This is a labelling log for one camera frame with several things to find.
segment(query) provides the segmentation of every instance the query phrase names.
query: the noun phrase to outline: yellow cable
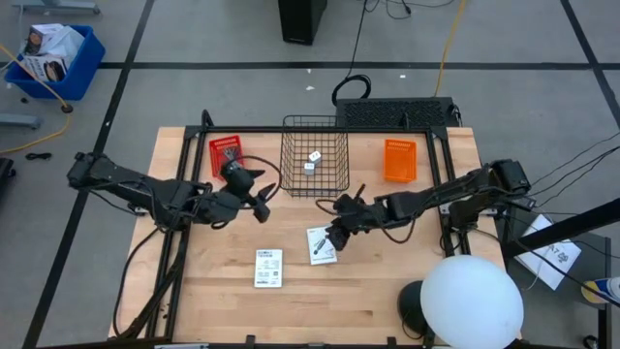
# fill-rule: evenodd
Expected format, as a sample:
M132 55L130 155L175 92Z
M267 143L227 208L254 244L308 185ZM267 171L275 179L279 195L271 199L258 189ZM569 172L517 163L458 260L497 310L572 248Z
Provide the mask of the yellow cable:
M67 108L69 106L69 104L58 95L58 93L56 93L56 91L54 91L53 89L51 89L51 87L49 87L45 82L41 81L40 79L38 79L32 72L30 72L28 70L28 68L26 68L23 63L21 63L19 60L17 60L17 58L9 51L7 50L4 45L0 44L0 49L3 50L10 58L12 61L14 61L17 65L19 65L19 67L21 67L21 69L23 69L26 73L28 73L28 75L30 77L32 77L32 79L34 79L36 82L40 83L41 85L43 85L49 92L51 92L52 95L54 95L54 97L56 97L56 99L58 99L58 101L60 101L60 103L62 104L63 107ZM58 137L60 135L62 135L63 133L65 133L65 131L67 131L67 129L69 128L69 125L71 124L71 113L67 113L67 119L65 121L65 125L58 130L57 132L54 132L50 135L47 135L41 139L38 139L36 141L33 141L31 143L27 143L21 146L16 146L14 148L10 148L10 149L4 149L4 150L0 150L0 154L7 154L7 153L12 153L12 152L16 152L16 151L20 151L23 150L25 148L31 147L35 144L39 144L39 143L43 143L45 141L51 140L55 137Z
M460 5L458 5L458 12L456 13L456 18L454 19L454 23L452 24L452 29L449 32L448 39L446 40L446 45L444 46L444 54L442 55L442 63L439 65L439 76L437 77L437 86L435 86L435 94L433 97L437 97L439 93L439 89L442 87L442 77L444 76L444 62L446 62L446 57L448 56L448 51L450 50L450 45L452 45L452 39L454 38L454 33L456 33L456 27L458 26L458 20L460 20L461 15L463 14L463 9L465 9L465 3L467 0L461 0Z

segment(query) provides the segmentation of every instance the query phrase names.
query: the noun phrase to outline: white sphere lamp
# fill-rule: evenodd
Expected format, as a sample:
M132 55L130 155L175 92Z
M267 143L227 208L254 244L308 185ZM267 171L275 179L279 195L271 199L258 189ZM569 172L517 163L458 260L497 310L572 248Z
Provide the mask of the white sphere lamp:
M413 331L425 334L429 327L458 349L505 348L523 324L523 299L512 279L470 255L448 257L423 281L407 285L398 311Z

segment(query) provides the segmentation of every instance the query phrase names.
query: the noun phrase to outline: white dice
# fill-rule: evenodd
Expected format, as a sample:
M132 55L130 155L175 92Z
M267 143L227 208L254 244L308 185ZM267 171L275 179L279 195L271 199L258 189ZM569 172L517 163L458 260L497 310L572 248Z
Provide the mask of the white dice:
M313 163L315 166L319 165L319 163L321 162L321 153L318 150L315 150L312 152L312 154L308 155L308 159L310 159L310 162Z
M303 171L306 173L306 175L314 175L314 164L313 163L303 164Z

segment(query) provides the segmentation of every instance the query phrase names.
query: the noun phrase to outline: blue bin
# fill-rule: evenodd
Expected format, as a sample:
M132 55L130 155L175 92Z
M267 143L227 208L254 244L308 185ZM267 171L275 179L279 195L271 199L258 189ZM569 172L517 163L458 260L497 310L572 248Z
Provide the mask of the blue bin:
M62 81L49 81L47 84L63 99L78 101L84 97L90 81L93 80L99 63L106 54L106 49L99 42L93 28L87 25L72 25L72 28L84 37L84 42L77 51L69 71ZM4 76L4 80L14 83L34 98L55 98L51 92L34 81L21 67L13 63Z

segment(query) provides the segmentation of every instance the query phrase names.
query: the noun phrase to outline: white globe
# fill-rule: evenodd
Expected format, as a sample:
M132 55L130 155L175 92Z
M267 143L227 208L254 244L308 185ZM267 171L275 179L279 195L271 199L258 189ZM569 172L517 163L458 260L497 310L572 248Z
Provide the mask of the white globe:
M446 258L422 282L420 302L428 326L458 349L505 348L523 324L516 285L480 257Z

